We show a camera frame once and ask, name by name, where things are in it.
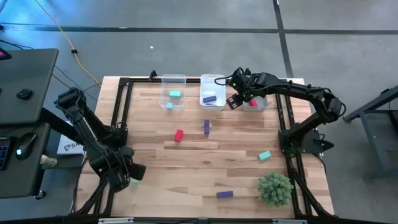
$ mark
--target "clear plastic bin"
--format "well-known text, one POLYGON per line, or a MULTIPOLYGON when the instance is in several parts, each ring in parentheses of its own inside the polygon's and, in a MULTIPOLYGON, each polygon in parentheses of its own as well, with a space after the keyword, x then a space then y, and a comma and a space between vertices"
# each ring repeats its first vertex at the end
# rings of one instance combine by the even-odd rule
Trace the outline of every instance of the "clear plastic bin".
MULTIPOLYGON (((221 111, 226 101, 226 87, 214 83, 214 79, 225 77, 224 75, 204 74, 200 77, 200 106, 202 110, 221 111), (203 102, 203 98, 216 96, 217 100, 212 102, 203 102)), ((225 84, 225 79, 217 80, 220 84, 225 84)))
POLYGON ((257 108, 253 108, 252 106, 250 106, 249 102, 243 102, 243 111, 246 112, 263 112, 267 107, 268 107, 268 100, 267 97, 263 98, 261 96, 256 96, 253 98, 258 107, 257 108))
POLYGON ((185 75, 177 74, 164 74, 162 75, 162 93, 159 98, 159 105, 165 109, 167 103, 172 103, 173 108, 171 110, 183 110, 184 109, 184 98, 185 98, 185 85, 187 84, 187 78, 185 75), (181 92, 180 98, 171 98, 170 91, 181 92))

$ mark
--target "green block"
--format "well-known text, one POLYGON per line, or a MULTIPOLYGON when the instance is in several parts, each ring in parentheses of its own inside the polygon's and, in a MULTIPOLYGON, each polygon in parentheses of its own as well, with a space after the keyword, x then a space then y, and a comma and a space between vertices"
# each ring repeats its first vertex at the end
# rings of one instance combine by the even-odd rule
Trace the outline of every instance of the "green block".
POLYGON ((269 151, 263 152, 259 155, 259 159, 263 160, 263 159, 268 159, 271 157, 271 153, 269 151))
POLYGON ((181 92, 180 91, 170 91, 169 96, 171 98, 179 99, 179 98, 181 98, 181 92))
POLYGON ((130 183, 132 183, 132 184, 140 184, 141 181, 131 178, 130 179, 130 183))
POLYGON ((166 109, 172 110, 173 109, 173 103, 167 103, 166 104, 166 109))

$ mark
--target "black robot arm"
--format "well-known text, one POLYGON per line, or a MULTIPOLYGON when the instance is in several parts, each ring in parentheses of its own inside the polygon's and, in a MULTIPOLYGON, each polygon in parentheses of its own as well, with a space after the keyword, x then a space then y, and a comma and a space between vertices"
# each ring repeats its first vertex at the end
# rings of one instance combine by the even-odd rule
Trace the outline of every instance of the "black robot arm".
POLYGON ((134 151, 126 146, 127 129, 104 125, 87 107, 83 91, 70 88, 58 96, 55 106, 70 120, 90 166, 111 189, 117 192, 126 188, 130 177, 143 178, 146 167, 133 163, 134 151))
MULTIPOLYGON (((288 82, 269 73, 251 73, 248 68, 243 71, 239 67, 230 78, 228 85, 238 92, 227 99, 227 104, 232 110, 255 96, 265 97, 274 93, 307 100, 313 104, 316 113, 305 121, 294 124, 286 133, 284 140, 288 141, 291 146, 301 146, 305 135, 320 124, 336 121, 342 115, 340 114, 341 107, 345 107, 328 88, 288 82)), ((323 151, 333 147, 330 142, 323 141, 323 143, 323 151)))

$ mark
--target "concrete floor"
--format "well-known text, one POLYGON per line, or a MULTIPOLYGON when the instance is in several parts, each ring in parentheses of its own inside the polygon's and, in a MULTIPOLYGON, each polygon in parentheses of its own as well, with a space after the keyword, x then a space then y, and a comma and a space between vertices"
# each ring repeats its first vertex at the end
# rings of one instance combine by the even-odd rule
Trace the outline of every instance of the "concrete floor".
MULTIPOLYGON (((155 28, 276 29, 272 0, 40 0, 63 26, 155 28)), ((285 29, 394 30, 398 1, 279 0, 285 29)), ((0 23, 52 25, 31 0, 8 0, 0 23)), ((286 77, 278 34, 69 32, 84 66, 98 79, 105 75, 182 73, 229 75, 238 66, 286 77)), ((60 32, 6 30, 0 39, 33 48, 60 50, 57 65, 80 86, 93 85, 70 53, 60 32)), ((331 88, 348 113, 386 88, 398 84, 398 35, 287 34, 293 75, 331 88)), ((9 50, 11 46, 0 43, 9 50)), ((61 73, 54 71, 68 85, 61 73)), ((67 88, 52 80, 45 106, 63 118, 52 101, 67 88)), ((98 96, 99 88, 89 93, 98 96)), ((96 102, 88 99, 91 109, 96 102)), ((391 108, 398 108, 392 102, 391 108)), ((343 218, 398 223, 398 178, 365 183, 375 172, 374 154, 359 120, 320 126, 335 147, 325 153, 335 212, 343 218)), ((77 170, 46 172, 49 196, 0 200, 0 220, 67 214, 77 170)))

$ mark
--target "green plant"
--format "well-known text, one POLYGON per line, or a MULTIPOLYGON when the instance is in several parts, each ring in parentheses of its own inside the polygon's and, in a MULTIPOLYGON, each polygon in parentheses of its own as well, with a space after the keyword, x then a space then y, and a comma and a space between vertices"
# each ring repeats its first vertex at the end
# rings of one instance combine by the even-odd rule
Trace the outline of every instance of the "green plant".
POLYGON ((287 205, 292 198, 293 185, 284 175, 278 172, 270 172, 265 177, 259 178, 258 190, 260 200, 268 205, 280 207, 287 205))

